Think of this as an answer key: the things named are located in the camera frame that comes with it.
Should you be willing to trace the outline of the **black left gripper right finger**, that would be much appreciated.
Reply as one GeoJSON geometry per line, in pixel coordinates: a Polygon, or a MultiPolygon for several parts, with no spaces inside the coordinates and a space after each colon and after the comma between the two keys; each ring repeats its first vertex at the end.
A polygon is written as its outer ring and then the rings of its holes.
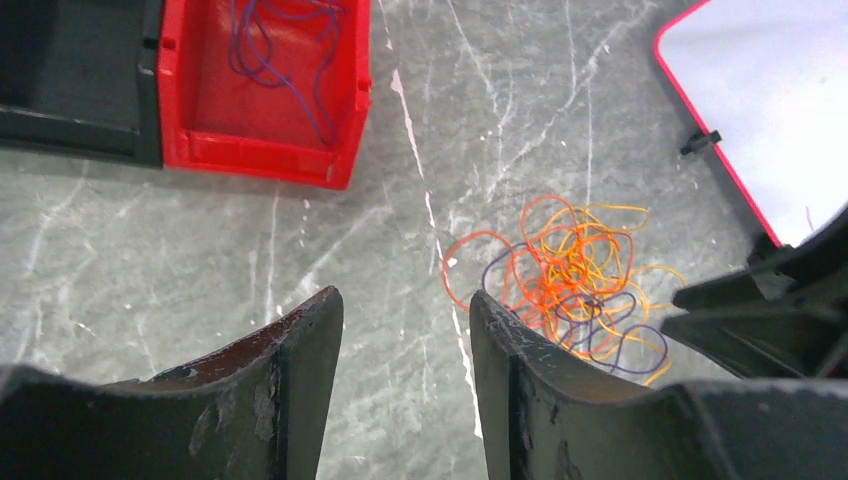
{"type": "Polygon", "coordinates": [[[469,307],[492,479],[843,479],[843,380],[650,389],[530,330],[485,291],[469,307]]]}

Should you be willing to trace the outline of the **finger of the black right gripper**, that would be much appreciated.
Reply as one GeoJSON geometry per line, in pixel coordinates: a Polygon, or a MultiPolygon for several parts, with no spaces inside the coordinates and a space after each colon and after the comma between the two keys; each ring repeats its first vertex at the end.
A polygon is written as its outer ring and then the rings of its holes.
{"type": "Polygon", "coordinates": [[[828,225],[799,247],[777,245],[761,234],[735,273],[677,291],[673,305],[688,311],[777,300],[835,274],[847,265],[847,227],[828,225]]]}
{"type": "Polygon", "coordinates": [[[845,378],[847,298],[800,295],[666,319],[661,332],[740,378],[845,378]]]}

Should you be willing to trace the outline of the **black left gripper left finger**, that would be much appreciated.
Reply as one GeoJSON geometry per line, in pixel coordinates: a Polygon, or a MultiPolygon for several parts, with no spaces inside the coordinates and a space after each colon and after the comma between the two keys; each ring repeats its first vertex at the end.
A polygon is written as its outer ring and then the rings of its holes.
{"type": "Polygon", "coordinates": [[[312,479],[343,330],[326,287],[284,317],[148,380],[1,369],[5,479],[312,479]]]}

